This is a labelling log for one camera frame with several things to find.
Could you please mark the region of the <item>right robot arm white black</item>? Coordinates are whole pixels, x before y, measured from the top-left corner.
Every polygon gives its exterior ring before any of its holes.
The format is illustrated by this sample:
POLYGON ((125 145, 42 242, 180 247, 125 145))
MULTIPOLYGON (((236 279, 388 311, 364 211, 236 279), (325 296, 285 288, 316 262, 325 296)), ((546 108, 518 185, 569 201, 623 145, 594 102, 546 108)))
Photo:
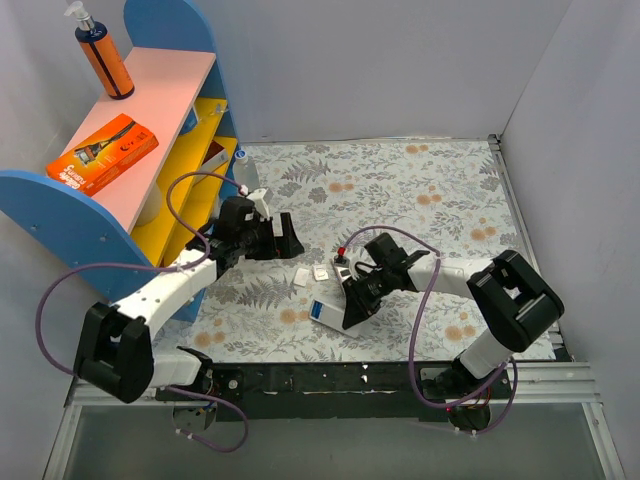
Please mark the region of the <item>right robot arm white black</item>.
POLYGON ((349 260, 344 247, 332 261, 346 299, 343 330, 376 314, 383 298, 396 290, 472 299, 484 318, 484 332, 434 378, 419 381, 415 361, 408 361, 410 380, 430 406, 446 399, 462 403, 487 390, 510 358, 526 351, 565 312, 560 297, 514 250, 492 259, 444 260, 431 247, 407 253, 387 233, 365 250, 367 265, 349 260))

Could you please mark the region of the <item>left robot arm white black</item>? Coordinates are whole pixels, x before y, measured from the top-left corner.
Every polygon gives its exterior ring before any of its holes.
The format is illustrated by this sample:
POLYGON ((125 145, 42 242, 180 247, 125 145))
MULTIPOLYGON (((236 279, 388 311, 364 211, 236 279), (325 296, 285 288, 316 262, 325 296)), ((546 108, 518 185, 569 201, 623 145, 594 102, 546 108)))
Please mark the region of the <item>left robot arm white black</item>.
POLYGON ((73 372, 124 403, 149 388, 180 388, 193 400, 213 386, 213 362, 189 347, 156 353, 153 341, 192 297, 219 280, 240 259, 292 259, 304 251, 290 213, 271 216, 260 192, 227 198, 218 217, 185 245, 170 271, 156 275, 112 305, 86 313, 73 372))

